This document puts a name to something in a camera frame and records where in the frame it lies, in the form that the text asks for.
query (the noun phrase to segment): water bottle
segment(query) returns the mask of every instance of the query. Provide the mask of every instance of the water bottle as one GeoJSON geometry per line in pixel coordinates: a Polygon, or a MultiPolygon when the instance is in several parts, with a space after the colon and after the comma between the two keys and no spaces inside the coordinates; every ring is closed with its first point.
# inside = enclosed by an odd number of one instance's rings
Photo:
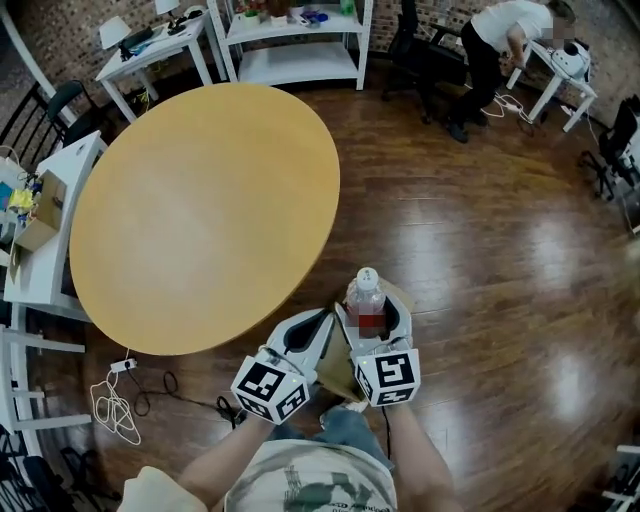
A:
{"type": "Polygon", "coordinates": [[[378,273],[364,267],[347,288],[347,312],[352,325],[360,328],[360,337],[374,338],[384,330],[384,302],[378,273]]]}

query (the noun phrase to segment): jeans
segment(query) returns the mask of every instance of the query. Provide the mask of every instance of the jeans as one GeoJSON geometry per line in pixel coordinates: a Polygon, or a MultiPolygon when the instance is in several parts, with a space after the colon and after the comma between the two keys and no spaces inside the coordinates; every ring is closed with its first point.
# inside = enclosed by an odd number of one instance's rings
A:
{"type": "MultiPolygon", "coordinates": [[[[305,437],[302,432],[285,422],[282,425],[276,425],[267,441],[284,439],[305,439],[305,437]]],[[[384,454],[378,438],[371,432],[367,420],[359,412],[339,406],[329,409],[324,415],[324,432],[316,434],[310,441],[357,448],[381,462],[389,471],[393,469],[393,463],[384,454]]]]}
{"type": "Polygon", "coordinates": [[[469,73],[473,89],[460,98],[451,108],[452,122],[464,126],[464,122],[489,105],[502,84],[500,54],[485,43],[471,22],[462,28],[462,45],[469,60],[469,73]]]}

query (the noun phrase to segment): person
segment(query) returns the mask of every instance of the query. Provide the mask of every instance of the person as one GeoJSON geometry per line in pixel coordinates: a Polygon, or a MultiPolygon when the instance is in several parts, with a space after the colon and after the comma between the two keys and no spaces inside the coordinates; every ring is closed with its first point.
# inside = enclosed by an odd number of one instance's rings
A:
{"type": "Polygon", "coordinates": [[[447,129],[458,142],[467,143],[467,120],[487,125],[481,110],[495,97],[502,83],[500,56],[511,54],[514,67],[524,69],[524,45],[535,39],[563,41],[570,35],[576,16],[563,0],[546,5],[529,0],[511,0],[486,7],[462,28],[462,45],[467,52],[473,89],[452,107],[447,129]]]}
{"type": "MultiPolygon", "coordinates": [[[[177,482],[145,467],[119,512],[387,512],[397,510],[393,464],[361,414],[336,406],[311,440],[252,414],[177,482]]],[[[407,404],[387,407],[396,471],[417,512],[461,512],[451,473],[407,404]]]]}

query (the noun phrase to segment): desk lamp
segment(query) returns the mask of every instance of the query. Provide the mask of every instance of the desk lamp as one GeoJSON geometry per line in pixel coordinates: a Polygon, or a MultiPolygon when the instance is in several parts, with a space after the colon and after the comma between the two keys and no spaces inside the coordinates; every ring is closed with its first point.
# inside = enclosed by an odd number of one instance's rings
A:
{"type": "Polygon", "coordinates": [[[158,14],[169,13],[171,21],[169,22],[169,35],[179,34],[185,27],[181,25],[184,18],[176,20],[175,16],[171,12],[173,9],[177,9],[180,6],[180,0],[155,0],[156,12],[158,14]]]}
{"type": "Polygon", "coordinates": [[[129,60],[133,55],[124,47],[123,42],[130,33],[131,29],[122,21],[122,18],[120,18],[120,16],[114,16],[100,27],[102,48],[108,50],[112,46],[118,45],[122,62],[129,60]]]}

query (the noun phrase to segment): office chair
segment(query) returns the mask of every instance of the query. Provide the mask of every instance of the office chair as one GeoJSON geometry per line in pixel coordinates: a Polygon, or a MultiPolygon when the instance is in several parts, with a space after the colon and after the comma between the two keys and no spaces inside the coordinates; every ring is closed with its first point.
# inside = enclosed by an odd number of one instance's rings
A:
{"type": "Polygon", "coordinates": [[[75,123],[65,129],[60,129],[58,125],[54,125],[56,131],[62,137],[64,147],[95,132],[105,121],[115,128],[111,120],[105,116],[102,110],[93,102],[84,85],[82,85],[82,82],[79,80],[71,80],[58,88],[53,98],[49,100],[49,106],[47,107],[47,117],[49,120],[53,122],[62,109],[81,94],[84,94],[89,102],[89,110],[82,114],[75,123]]]}
{"type": "Polygon", "coordinates": [[[91,483],[100,479],[96,468],[89,461],[89,459],[97,457],[95,451],[90,450],[80,455],[73,448],[64,448],[60,451],[60,454],[73,478],[73,482],[67,490],[62,487],[62,477],[56,475],[42,457],[24,458],[24,469],[29,475],[29,480],[31,480],[33,487],[38,491],[40,499],[49,510],[52,512],[74,511],[76,510],[73,507],[74,498],[79,501],[83,501],[84,498],[95,510],[101,512],[103,509],[96,501],[96,498],[106,498],[112,501],[120,501],[122,499],[119,493],[103,490],[95,483],[91,483]]]}
{"type": "Polygon", "coordinates": [[[633,188],[634,186],[633,174],[638,174],[634,162],[631,162],[631,167],[627,167],[621,161],[621,158],[631,138],[638,130],[638,119],[636,116],[640,116],[640,99],[638,99],[637,96],[633,96],[632,98],[623,100],[620,104],[613,128],[600,134],[598,146],[600,155],[602,155],[605,160],[604,166],[600,165],[591,151],[584,151],[580,155],[578,165],[580,167],[590,167],[595,170],[597,179],[600,180],[600,190],[596,192],[596,197],[602,196],[605,186],[610,194],[609,197],[606,198],[607,201],[611,201],[615,197],[611,183],[609,183],[609,179],[607,178],[607,172],[611,172],[614,176],[620,176],[630,187],[633,188]]]}
{"type": "Polygon", "coordinates": [[[389,101],[389,93],[416,89],[424,108],[422,121],[430,124],[433,118],[429,97],[438,82],[464,85],[467,67],[464,57],[454,50],[440,46],[445,35],[460,37],[460,33],[435,23],[429,24],[436,30],[430,41],[418,39],[418,14],[415,0],[402,0],[402,14],[398,15],[398,31],[389,45],[389,56],[393,67],[387,84],[382,91],[382,100],[389,101]]]}

